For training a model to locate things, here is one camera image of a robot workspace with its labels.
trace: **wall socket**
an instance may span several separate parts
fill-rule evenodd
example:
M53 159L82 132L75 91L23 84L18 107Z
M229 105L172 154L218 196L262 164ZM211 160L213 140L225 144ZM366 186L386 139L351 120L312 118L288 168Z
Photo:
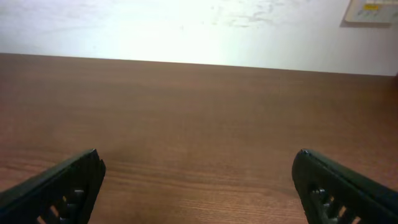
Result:
M398 0L351 0L345 21L398 23Z

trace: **brown tabletop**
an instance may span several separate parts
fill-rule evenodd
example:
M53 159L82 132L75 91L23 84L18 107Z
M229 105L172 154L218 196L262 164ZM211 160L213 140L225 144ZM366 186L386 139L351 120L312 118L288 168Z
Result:
M306 223L315 149L398 190L393 77L0 55L0 190L89 148L90 223Z

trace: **wall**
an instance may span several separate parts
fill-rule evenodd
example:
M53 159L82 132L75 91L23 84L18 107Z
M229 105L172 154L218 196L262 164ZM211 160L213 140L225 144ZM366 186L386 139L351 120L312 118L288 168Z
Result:
M395 75L398 27L340 27L347 0L14 0L0 52Z

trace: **power strip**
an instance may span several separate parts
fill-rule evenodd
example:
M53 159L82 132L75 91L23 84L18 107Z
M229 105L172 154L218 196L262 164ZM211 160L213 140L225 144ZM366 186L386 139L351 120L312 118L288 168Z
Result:
M352 0L345 21L398 23L398 0Z

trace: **yellow label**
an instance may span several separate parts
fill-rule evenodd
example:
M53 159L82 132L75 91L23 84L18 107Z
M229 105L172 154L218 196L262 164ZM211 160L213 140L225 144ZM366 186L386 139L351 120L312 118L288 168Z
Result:
M363 6L364 10L379 10L379 5L376 4L365 4Z

